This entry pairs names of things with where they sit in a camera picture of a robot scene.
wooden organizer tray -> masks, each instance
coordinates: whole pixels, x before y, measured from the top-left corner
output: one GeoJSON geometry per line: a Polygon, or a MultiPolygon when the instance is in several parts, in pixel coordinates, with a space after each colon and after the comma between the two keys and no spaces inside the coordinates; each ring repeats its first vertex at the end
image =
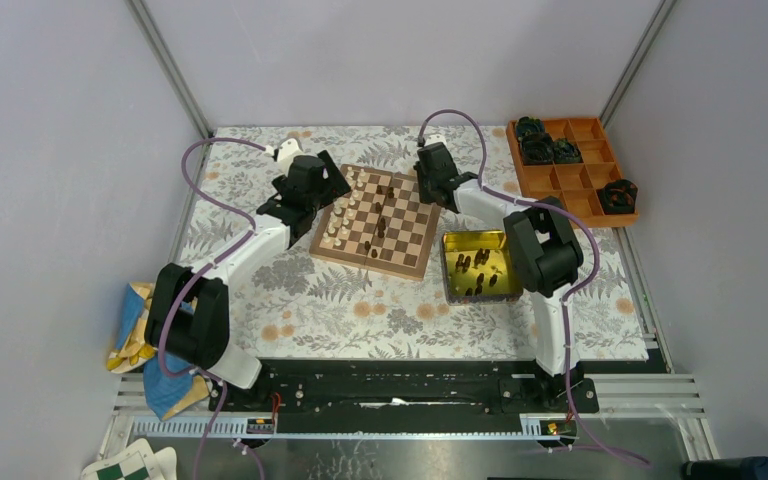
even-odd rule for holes
{"type": "Polygon", "coordinates": [[[554,118],[543,120],[552,140],[566,138],[581,150],[583,163],[525,165],[516,139],[516,121],[508,123],[508,145],[514,159],[523,196],[541,199],[553,196],[591,228],[627,227],[639,213],[605,215],[596,190],[623,178],[614,150],[598,118],[554,118]]]}

